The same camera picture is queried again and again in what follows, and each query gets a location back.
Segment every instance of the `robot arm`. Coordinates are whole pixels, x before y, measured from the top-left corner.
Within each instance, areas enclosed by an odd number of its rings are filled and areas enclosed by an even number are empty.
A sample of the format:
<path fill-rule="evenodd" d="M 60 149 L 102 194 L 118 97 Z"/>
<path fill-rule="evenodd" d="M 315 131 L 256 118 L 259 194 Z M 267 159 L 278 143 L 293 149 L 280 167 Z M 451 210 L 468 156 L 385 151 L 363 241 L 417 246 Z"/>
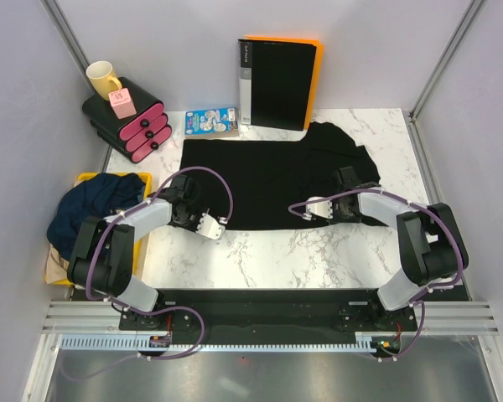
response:
<path fill-rule="evenodd" d="M 109 295 L 127 306 L 150 312 L 158 300 L 158 291 L 132 275 L 134 243 L 152 230 L 169 224 L 210 239 L 219 239 L 225 229 L 225 220 L 216 220 L 209 210 L 197 204 L 199 185 L 191 178 L 179 175 L 160 194 L 160 198 L 146 199 L 135 206 L 137 212 L 116 224 L 106 238 L 94 269 L 91 287 Z M 87 273 L 102 232 L 118 217 L 86 219 L 75 242 L 67 279 L 76 285 L 86 286 Z"/>
<path fill-rule="evenodd" d="M 426 214 L 394 198 L 381 195 L 381 189 L 376 183 L 361 184 L 352 167 L 340 169 L 334 177 L 340 193 L 361 188 L 378 191 L 309 204 L 306 206 L 304 218 L 312 219 L 317 216 L 335 224 L 358 223 L 368 217 L 397 230 L 401 269 L 377 291 L 383 309 L 395 311 L 404 308 L 427 286 L 456 274 L 458 263 L 453 247 L 445 233 Z M 445 223 L 460 249 L 463 267 L 466 268 L 469 262 L 468 253 L 451 208 L 441 203 L 422 207 L 433 212 Z M 437 239 L 430 240 L 428 235 L 437 236 Z"/>

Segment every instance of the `blue box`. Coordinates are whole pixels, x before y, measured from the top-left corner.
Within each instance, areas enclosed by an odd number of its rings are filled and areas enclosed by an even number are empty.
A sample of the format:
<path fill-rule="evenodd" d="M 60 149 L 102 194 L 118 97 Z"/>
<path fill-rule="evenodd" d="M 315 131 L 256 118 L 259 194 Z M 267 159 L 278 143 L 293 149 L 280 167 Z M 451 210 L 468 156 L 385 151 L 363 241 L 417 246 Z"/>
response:
<path fill-rule="evenodd" d="M 239 134 L 238 109 L 235 107 L 187 111 L 185 119 L 186 139 L 236 137 Z"/>

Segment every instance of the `black cloth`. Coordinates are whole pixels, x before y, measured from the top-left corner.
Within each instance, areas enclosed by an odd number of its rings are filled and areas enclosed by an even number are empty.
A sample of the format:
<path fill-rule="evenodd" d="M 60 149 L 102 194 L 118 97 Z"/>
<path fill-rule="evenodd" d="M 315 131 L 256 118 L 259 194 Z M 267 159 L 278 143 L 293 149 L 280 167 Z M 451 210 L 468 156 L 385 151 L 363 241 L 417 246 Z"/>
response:
<path fill-rule="evenodd" d="M 145 183 L 134 173 L 117 176 L 100 173 L 72 188 L 60 201 L 47 230 L 47 239 L 69 260 L 84 219 L 104 218 L 119 209 L 139 204 Z"/>
<path fill-rule="evenodd" d="M 185 140 L 181 168 L 217 171 L 233 192 L 235 210 L 228 230 L 308 229 L 326 226 L 288 212 L 288 206 L 313 196 L 336 193 L 332 175 L 352 166 L 363 183 L 379 182 L 365 147 L 331 123 L 312 123 L 297 142 Z M 207 172 L 186 173 L 201 186 L 199 202 L 211 214 L 227 216 L 229 202 L 218 179 Z M 374 219 L 364 223 L 376 224 Z"/>

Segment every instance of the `black binder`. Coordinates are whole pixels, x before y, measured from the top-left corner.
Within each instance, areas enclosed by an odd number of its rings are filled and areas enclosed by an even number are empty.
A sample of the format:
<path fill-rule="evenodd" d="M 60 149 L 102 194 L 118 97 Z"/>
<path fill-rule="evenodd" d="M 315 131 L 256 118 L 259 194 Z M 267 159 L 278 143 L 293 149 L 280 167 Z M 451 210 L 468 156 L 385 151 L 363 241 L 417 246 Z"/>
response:
<path fill-rule="evenodd" d="M 317 48 L 240 39 L 241 123 L 304 129 Z"/>

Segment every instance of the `pink sticky note pad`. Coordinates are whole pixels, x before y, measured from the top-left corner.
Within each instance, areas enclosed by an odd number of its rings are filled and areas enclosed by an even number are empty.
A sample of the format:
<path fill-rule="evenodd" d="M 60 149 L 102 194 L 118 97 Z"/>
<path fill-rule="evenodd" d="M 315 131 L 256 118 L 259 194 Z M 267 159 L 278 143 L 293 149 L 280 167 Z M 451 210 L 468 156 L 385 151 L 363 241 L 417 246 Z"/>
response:
<path fill-rule="evenodd" d="M 127 88 L 114 90 L 108 94 L 108 97 L 110 98 L 110 106 L 118 119 L 124 119 L 136 114 L 134 102 L 132 102 L 131 94 Z"/>

